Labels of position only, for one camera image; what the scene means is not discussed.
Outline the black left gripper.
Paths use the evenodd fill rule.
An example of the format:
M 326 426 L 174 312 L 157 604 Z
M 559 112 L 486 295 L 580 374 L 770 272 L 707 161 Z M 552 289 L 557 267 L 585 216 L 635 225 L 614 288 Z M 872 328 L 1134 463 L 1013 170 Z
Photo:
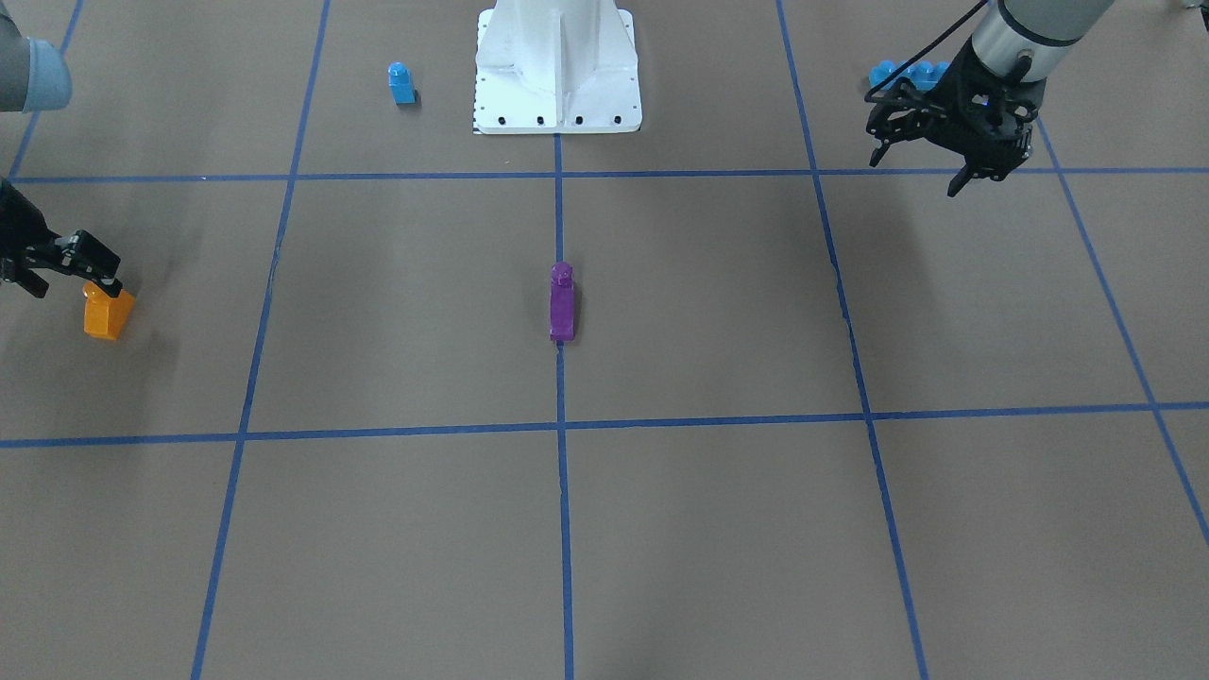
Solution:
M 980 64 L 965 44 L 935 90 L 921 92 L 906 77 L 889 90 L 864 92 L 873 110 L 864 132 L 873 137 L 869 168 L 877 168 L 890 146 L 929 142 L 964 159 L 945 189 L 956 197 L 970 181 L 1003 180 L 1032 155 L 1032 122 L 1045 103 L 1046 81 L 1026 82 L 1029 57 L 1016 58 L 1010 74 L 997 76 Z

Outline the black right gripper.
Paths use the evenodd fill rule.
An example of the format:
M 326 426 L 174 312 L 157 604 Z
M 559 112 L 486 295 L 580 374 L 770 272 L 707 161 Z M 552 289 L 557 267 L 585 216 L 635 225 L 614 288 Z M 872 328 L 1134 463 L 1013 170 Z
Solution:
M 85 229 L 59 236 L 46 225 L 44 212 L 25 195 L 2 179 L 1 190 L 1 280 L 19 287 L 34 298 L 44 298 L 47 280 L 34 273 L 35 267 L 81 277 L 98 287 L 105 296 L 120 296 L 125 284 L 118 280 L 121 257 Z

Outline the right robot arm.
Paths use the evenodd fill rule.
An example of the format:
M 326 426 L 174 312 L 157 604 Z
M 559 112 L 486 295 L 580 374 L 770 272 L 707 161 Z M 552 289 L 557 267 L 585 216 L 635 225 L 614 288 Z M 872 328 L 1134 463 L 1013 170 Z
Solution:
M 53 44 L 22 34 L 2 8 L 1 111 L 60 111 L 73 99 L 73 74 Z M 121 258 L 85 229 L 70 235 L 48 227 L 44 212 L 16 188 L 1 181 L 1 276 L 35 298 L 50 283 L 37 272 L 79 277 L 109 298 L 125 293 L 117 272 Z

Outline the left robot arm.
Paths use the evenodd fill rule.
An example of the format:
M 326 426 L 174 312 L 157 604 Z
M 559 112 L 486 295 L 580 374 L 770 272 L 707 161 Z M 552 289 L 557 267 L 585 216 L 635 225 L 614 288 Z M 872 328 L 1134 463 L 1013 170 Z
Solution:
M 964 159 L 948 185 L 1002 181 L 1031 159 L 1049 74 L 1110 1 L 979 1 L 902 63 L 872 69 L 864 122 L 877 167 L 895 144 L 929 142 Z

